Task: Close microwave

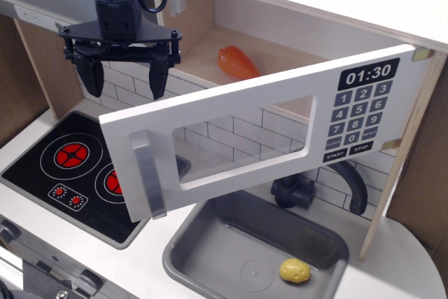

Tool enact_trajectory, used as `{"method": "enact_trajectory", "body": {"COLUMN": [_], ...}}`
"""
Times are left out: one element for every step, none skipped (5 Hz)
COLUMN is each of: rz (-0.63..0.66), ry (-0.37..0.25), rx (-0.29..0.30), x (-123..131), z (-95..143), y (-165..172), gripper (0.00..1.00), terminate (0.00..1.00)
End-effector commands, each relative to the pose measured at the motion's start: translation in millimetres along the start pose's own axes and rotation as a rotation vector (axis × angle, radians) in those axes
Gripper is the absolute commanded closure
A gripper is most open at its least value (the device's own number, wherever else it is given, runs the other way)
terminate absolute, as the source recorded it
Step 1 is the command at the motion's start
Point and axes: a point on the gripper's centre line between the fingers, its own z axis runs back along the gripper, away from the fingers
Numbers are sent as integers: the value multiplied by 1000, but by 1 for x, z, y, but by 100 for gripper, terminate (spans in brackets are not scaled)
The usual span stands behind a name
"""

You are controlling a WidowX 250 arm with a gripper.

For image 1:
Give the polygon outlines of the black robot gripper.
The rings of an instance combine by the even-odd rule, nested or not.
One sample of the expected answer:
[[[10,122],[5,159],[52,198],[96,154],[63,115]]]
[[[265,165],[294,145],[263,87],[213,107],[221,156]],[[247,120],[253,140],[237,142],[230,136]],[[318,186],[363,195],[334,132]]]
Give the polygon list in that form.
[[[151,22],[139,4],[96,4],[97,19],[59,30],[64,57],[75,68],[87,92],[100,97],[104,69],[100,61],[150,62],[149,84],[153,99],[163,97],[169,64],[181,62],[182,33]]]

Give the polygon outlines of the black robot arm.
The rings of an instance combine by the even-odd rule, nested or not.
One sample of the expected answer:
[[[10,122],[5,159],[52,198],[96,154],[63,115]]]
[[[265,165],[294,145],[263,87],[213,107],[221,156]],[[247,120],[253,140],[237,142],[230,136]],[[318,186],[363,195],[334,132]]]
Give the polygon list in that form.
[[[166,1],[149,8],[144,0],[94,0],[96,20],[63,26],[64,56],[76,68],[87,91],[100,97],[104,61],[146,62],[154,99],[163,97],[169,69],[180,63],[181,32],[147,20],[143,13],[158,13]]]

